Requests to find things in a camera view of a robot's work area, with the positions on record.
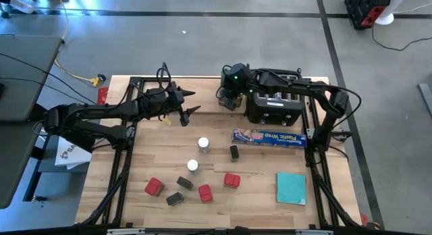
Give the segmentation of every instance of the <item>red cube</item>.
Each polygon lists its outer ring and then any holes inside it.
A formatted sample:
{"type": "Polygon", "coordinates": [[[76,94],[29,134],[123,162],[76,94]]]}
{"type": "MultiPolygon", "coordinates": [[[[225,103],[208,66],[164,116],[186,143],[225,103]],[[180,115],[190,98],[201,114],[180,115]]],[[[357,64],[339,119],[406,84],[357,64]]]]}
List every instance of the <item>red cube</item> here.
{"type": "Polygon", "coordinates": [[[198,192],[200,193],[201,201],[203,203],[208,203],[213,200],[213,195],[211,194],[210,186],[208,184],[200,186],[198,192]]]}
{"type": "Polygon", "coordinates": [[[151,196],[158,197],[163,187],[165,187],[165,185],[161,181],[156,178],[151,178],[144,191],[151,196]]]}
{"type": "Polygon", "coordinates": [[[235,174],[225,174],[223,185],[229,188],[237,188],[240,185],[240,176],[235,174]]]}

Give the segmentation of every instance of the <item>yellow cable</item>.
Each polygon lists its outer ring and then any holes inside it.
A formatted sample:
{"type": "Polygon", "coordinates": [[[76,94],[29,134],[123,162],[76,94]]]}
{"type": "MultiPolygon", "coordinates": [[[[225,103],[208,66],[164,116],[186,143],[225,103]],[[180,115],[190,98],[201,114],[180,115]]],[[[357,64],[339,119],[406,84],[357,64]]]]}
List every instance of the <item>yellow cable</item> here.
{"type": "Polygon", "coordinates": [[[171,126],[171,121],[167,117],[162,119],[162,122],[167,123],[169,126],[171,126]]]}
{"type": "MultiPolygon", "coordinates": [[[[69,33],[69,16],[68,16],[68,11],[66,10],[66,7],[65,7],[65,4],[63,3],[63,1],[62,0],[59,0],[60,1],[60,3],[61,3],[61,6],[63,6],[63,10],[64,10],[64,12],[65,12],[65,15],[66,15],[66,30],[65,30],[65,33],[63,34],[63,36],[62,36],[62,38],[61,39],[63,39],[63,41],[65,40],[65,38],[66,38],[66,36],[68,35],[68,33],[69,33]]],[[[61,64],[59,63],[59,61],[58,61],[58,57],[59,57],[59,55],[60,55],[60,50],[59,50],[59,53],[57,54],[57,57],[54,59],[54,64],[62,71],[62,72],[65,72],[66,74],[69,74],[70,76],[72,76],[72,77],[74,77],[74,78],[77,78],[77,79],[80,79],[80,80],[86,80],[86,81],[89,81],[89,82],[91,82],[91,83],[93,83],[93,79],[88,79],[88,78],[84,78],[84,77],[82,77],[82,76],[77,76],[77,75],[75,75],[75,74],[73,74],[73,73],[71,73],[71,72],[69,72],[69,71],[67,71],[63,66],[61,66],[61,64]]],[[[94,87],[94,88],[97,88],[97,86],[93,86],[93,84],[89,84],[89,86],[91,86],[91,87],[94,87]]]]}

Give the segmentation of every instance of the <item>small black cube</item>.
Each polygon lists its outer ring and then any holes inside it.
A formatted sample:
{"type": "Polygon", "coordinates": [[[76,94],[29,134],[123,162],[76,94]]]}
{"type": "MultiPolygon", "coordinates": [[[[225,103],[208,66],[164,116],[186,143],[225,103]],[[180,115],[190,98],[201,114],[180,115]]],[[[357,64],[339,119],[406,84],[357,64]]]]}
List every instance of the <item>small black cube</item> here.
{"type": "Polygon", "coordinates": [[[168,205],[177,205],[178,203],[182,202],[184,200],[183,195],[180,194],[179,192],[171,195],[170,197],[167,198],[167,203],[168,205]]]}
{"type": "Polygon", "coordinates": [[[237,146],[230,146],[229,151],[231,152],[231,162],[238,161],[238,149],[237,146]]]}
{"type": "Polygon", "coordinates": [[[181,187],[187,188],[188,190],[192,190],[192,187],[194,186],[194,184],[191,181],[189,181],[189,180],[187,180],[187,179],[185,179],[183,177],[178,177],[177,183],[181,187]]]}

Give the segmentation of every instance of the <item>gray desk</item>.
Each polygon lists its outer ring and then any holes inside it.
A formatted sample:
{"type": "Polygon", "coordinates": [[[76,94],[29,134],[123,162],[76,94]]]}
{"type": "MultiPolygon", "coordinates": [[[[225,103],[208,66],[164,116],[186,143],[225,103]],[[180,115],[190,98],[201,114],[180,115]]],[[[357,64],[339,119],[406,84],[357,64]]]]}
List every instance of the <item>gray desk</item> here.
{"type": "MultiPolygon", "coordinates": [[[[0,52],[47,72],[57,56],[61,38],[44,36],[0,36],[0,52]]],[[[9,206],[28,159],[34,153],[37,136],[34,122],[27,119],[42,85],[1,77],[23,78],[45,83],[47,75],[0,55],[0,82],[5,91],[0,98],[0,209],[9,206]]]]}
{"type": "MultiPolygon", "coordinates": [[[[49,72],[60,44],[59,37],[0,36],[0,53],[49,72]]],[[[5,85],[0,98],[0,121],[27,120],[46,79],[44,72],[0,55],[0,83],[5,85]],[[40,84],[1,77],[34,80],[40,84]]]]}

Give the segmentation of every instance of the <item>desk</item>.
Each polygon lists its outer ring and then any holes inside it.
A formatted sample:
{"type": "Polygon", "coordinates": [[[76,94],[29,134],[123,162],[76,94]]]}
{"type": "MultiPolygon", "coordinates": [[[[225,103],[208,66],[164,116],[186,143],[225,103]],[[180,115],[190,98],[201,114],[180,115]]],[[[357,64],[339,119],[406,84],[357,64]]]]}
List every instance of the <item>desk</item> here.
{"type": "MultiPolygon", "coordinates": [[[[0,36],[0,53],[49,72],[57,57],[60,44],[59,37],[0,36]]],[[[0,55],[1,77],[22,78],[40,83],[0,79],[0,82],[5,85],[0,98],[0,121],[26,121],[41,93],[47,74],[0,55]]]]}
{"type": "MultiPolygon", "coordinates": [[[[50,71],[61,43],[59,37],[0,36],[0,53],[15,57],[47,72],[50,71]]],[[[0,55],[0,79],[5,85],[0,97],[0,209],[9,206],[24,168],[34,150],[37,136],[27,122],[39,98],[47,75],[40,70],[0,55]]],[[[36,183],[40,174],[35,173],[36,183]]]]}
{"type": "MultiPolygon", "coordinates": [[[[190,118],[187,127],[181,127],[178,116],[169,117],[172,126],[155,120],[143,120],[138,124],[132,164],[128,178],[128,188],[124,203],[122,224],[133,222],[136,227],[147,228],[308,228],[309,224],[319,224],[317,206],[313,192],[310,170],[305,166],[304,151],[275,147],[238,145],[240,158],[231,163],[229,146],[233,128],[276,130],[301,133],[302,120],[291,127],[251,124],[243,117],[243,107],[235,112],[218,106],[215,92],[220,84],[218,78],[176,78],[183,89],[196,91],[186,98],[184,107],[202,107],[190,118]],[[209,155],[198,152],[197,140],[207,137],[211,143],[209,155]],[[186,169],[186,162],[196,159],[200,163],[200,173],[192,176],[186,169]],[[225,173],[241,176],[237,189],[223,187],[225,173]],[[306,175],[307,204],[305,206],[276,203],[276,172],[292,172],[306,175]],[[176,184],[179,176],[194,183],[192,191],[176,184]],[[165,183],[159,197],[151,197],[144,192],[148,181],[156,177],[165,183]],[[203,204],[197,188],[209,184],[213,192],[213,202],[203,204]],[[165,199],[181,192],[185,200],[174,207],[165,199]]],[[[328,82],[327,78],[313,78],[328,82]]],[[[107,102],[118,103],[129,83],[129,76],[113,76],[107,102]]],[[[156,84],[148,83],[147,88],[156,84]]],[[[324,111],[318,109],[320,119],[324,111]]],[[[119,120],[103,120],[106,126],[120,123],[119,120]]],[[[343,149],[343,145],[332,145],[343,149]]],[[[96,208],[107,192],[114,151],[101,148],[92,155],[84,190],[82,193],[76,222],[86,219],[96,208]]],[[[327,152],[327,161],[333,191],[336,198],[352,216],[360,222],[360,213],[352,185],[346,158],[335,151],[327,152]]],[[[116,198],[113,200],[110,217],[114,217],[116,198]]],[[[327,221],[331,221],[328,202],[323,196],[327,221]]]]}

